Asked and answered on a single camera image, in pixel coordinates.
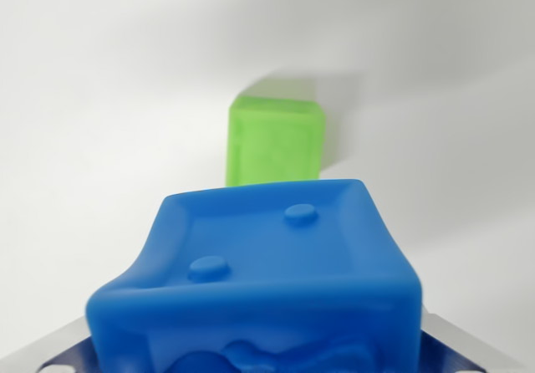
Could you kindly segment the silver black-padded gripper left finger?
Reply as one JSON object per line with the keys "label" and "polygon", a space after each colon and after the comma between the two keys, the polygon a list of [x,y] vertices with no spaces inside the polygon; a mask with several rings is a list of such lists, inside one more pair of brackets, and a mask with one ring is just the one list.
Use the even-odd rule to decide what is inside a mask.
{"label": "silver black-padded gripper left finger", "polygon": [[84,316],[6,357],[6,372],[98,372]]}

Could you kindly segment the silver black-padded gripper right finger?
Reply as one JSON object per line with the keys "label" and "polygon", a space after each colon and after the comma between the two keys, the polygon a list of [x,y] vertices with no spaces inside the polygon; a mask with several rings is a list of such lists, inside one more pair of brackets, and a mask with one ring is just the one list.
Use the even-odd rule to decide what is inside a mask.
{"label": "silver black-padded gripper right finger", "polygon": [[419,372],[530,372],[438,314],[422,314],[420,345]]}

